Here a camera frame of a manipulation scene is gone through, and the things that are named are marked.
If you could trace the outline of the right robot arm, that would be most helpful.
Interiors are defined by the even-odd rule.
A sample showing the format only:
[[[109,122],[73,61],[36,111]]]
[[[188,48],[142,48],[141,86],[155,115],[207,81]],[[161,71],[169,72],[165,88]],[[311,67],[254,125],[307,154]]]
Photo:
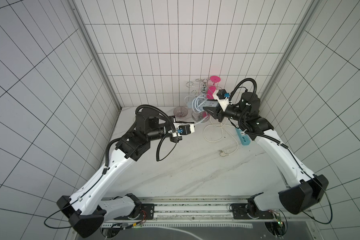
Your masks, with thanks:
[[[285,189],[259,193],[248,199],[244,211],[249,218],[257,219],[262,212],[276,209],[293,215],[304,213],[327,196],[329,181],[324,175],[316,175],[296,157],[271,123],[259,115],[260,104],[256,81],[245,78],[230,93],[212,86],[201,106],[219,122],[236,121],[233,127],[261,146],[284,178]]]

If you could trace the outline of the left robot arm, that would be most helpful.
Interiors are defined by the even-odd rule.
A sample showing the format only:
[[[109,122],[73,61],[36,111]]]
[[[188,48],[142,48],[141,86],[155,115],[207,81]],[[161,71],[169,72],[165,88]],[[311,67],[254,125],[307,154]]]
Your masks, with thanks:
[[[152,141],[159,140],[161,145],[168,138],[177,144],[183,135],[195,131],[194,123],[178,122],[175,116],[151,105],[138,106],[135,117],[127,132],[106,146],[103,166],[77,192],[57,201],[60,212],[82,238],[91,236],[106,221],[122,217],[138,219],[143,211],[135,195],[107,201],[103,197],[123,172],[150,149]]]

